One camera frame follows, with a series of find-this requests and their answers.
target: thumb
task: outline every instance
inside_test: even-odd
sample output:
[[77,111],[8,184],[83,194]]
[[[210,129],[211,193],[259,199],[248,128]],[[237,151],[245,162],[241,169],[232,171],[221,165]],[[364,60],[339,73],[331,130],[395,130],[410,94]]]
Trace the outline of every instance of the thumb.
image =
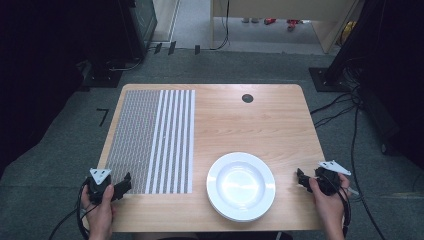
[[107,187],[106,187],[106,190],[105,190],[105,192],[103,193],[102,203],[103,203],[103,202],[108,202],[108,203],[110,203],[110,201],[111,201],[111,199],[112,199],[112,197],[113,197],[113,193],[115,192],[114,190],[115,190],[115,189],[114,189],[114,187],[113,187],[113,185],[112,185],[112,184],[110,184],[109,186],[107,186]]
[[309,178],[309,186],[311,187],[315,198],[319,199],[323,197],[324,193],[321,192],[321,189],[319,188],[318,182],[315,178]]

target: black circular hole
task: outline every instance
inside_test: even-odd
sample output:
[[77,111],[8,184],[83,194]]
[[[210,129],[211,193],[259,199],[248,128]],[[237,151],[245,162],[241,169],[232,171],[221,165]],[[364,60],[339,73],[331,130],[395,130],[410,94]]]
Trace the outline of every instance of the black circular hole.
[[243,102],[245,103],[251,103],[253,102],[253,96],[250,94],[244,94],[241,99],[243,100]]

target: gray carpet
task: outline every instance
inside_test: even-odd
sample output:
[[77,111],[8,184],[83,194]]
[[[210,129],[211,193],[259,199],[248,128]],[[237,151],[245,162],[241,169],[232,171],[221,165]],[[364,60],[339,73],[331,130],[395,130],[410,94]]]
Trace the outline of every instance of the gray carpet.
[[[327,67],[326,55],[241,53],[176,49],[168,55],[149,52],[144,63],[124,72],[116,89],[76,92],[54,120],[42,141],[13,162],[0,182],[0,239],[47,239],[73,207],[78,188],[97,166],[121,88],[128,83],[270,83],[299,84],[310,110],[331,102],[338,93],[317,93],[308,67]],[[313,115],[314,121],[349,106],[339,103]],[[102,127],[103,112],[111,111]],[[317,129],[327,160],[351,170],[350,144],[354,112]],[[380,153],[380,141],[367,113],[360,111],[355,166],[369,209],[387,239],[424,239],[424,202],[421,198],[394,198],[393,193],[424,191],[422,171],[409,160]],[[379,239],[364,207],[352,202],[347,239]],[[294,231],[294,239],[324,239],[321,231]],[[75,216],[66,221],[55,239],[81,239]],[[130,239],[117,233],[113,239]]]

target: white plate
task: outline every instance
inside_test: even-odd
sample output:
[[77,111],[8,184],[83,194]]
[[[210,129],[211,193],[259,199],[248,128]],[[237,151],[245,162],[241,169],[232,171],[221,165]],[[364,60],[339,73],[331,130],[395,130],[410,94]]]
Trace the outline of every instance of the white plate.
[[236,222],[261,217],[275,197],[275,180],[268,166],[242,152],[220,157],[209,170],[206,188],[212,206]]

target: white triangular tracker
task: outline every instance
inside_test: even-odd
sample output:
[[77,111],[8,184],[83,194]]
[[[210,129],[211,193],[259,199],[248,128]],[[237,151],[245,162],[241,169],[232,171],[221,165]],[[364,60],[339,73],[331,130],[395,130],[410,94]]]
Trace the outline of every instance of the white triangular tracker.
[[110,169],[90,169],[91,176],[93,176],[97,185],[102,184],[111,171]]
[[345,175],[350,175],[350,171],[346,170],[344,167],[340,166],[336,161],[327,161],[327,162],[318,162],[318,164],[328,170],[333,172],[343,173]]

